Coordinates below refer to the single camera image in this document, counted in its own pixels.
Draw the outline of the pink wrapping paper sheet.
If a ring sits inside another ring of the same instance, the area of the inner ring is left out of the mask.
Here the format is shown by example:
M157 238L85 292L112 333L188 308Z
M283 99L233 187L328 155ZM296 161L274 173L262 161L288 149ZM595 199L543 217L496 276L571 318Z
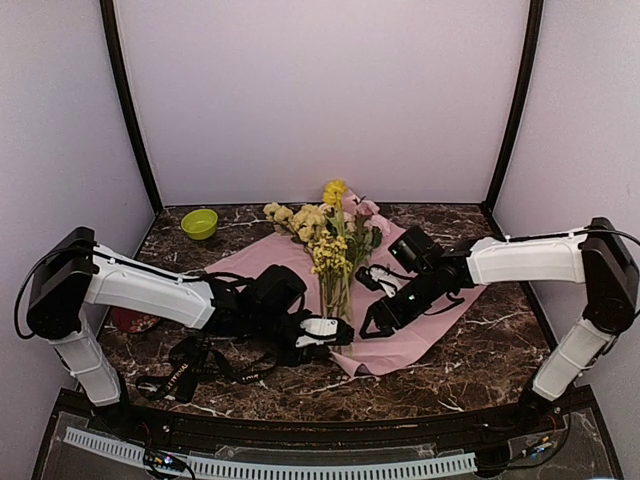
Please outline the pink wrapping paper sheet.
M467 251L397 229L375 203L341 186L320 205L270 203L263 212L274 232L255 246L268 264L255 277L205 275L207 333L255 338L277 366L353 354L355 367L389 373L417 356L407 338L398 353L386 352L388 338L428 317L442 336L465 310Z

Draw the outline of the small yellow filler flowers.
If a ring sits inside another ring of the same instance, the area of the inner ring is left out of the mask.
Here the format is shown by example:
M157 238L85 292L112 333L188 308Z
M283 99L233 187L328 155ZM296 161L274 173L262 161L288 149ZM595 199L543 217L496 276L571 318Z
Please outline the small yellow filler flowers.
M349 320L350 278L353 263L347 258L344 237L323 230L312 251L313 268L319 281L320 307L324 317Z

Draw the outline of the yellow rose stem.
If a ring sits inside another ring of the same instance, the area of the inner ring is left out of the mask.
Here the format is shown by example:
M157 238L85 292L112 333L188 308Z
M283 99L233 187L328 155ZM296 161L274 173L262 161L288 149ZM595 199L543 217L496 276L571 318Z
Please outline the yellow rose stem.
M335 237L344 237L347 242L348 230L343 207L346 193L347 186L343 180L331 180L324 187L323 202L328 206L327 230Z

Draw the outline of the yellow daisy bunch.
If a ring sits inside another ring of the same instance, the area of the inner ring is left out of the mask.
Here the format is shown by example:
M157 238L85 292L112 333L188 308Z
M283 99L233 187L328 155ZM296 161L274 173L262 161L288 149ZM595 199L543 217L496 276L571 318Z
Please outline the yellow daisy bunch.
M313 204L304 204L296 212L276 202L263 207L266 220L282 235L290 235L294 243L312 249L327 231L324 211Z

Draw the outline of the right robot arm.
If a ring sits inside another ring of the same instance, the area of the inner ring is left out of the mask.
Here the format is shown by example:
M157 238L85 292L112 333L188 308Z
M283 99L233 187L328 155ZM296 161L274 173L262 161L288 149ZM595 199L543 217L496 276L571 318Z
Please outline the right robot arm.
M510 413L521 434L534 432L549 405L607 354L639 317L639 264L629 249L638 238L595 217L576 229L520 237L483 237L442 246L412 227L388 248L403 268L362 267L357 280L383 291L360 328L363 339L388 338L446 298L460 304L463 290L528 283L558 337L533 375L528 396Z

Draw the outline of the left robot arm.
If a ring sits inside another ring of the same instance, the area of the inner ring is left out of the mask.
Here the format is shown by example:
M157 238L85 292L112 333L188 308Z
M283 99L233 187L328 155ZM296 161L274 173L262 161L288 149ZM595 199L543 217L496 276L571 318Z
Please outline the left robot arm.
M131 436L141 427L140 412L126 402L125 382L103 353L86 307L168 320L206 336L251 336L274 348L276 364L298 366L355 336L342 318L307 309L306 290L283 265L256 277L173 273L120 255L98 243L92 229L78 227L26 274L13 322L28 327L16 332L19 338L47 341L91 404L103 407L103 421Z

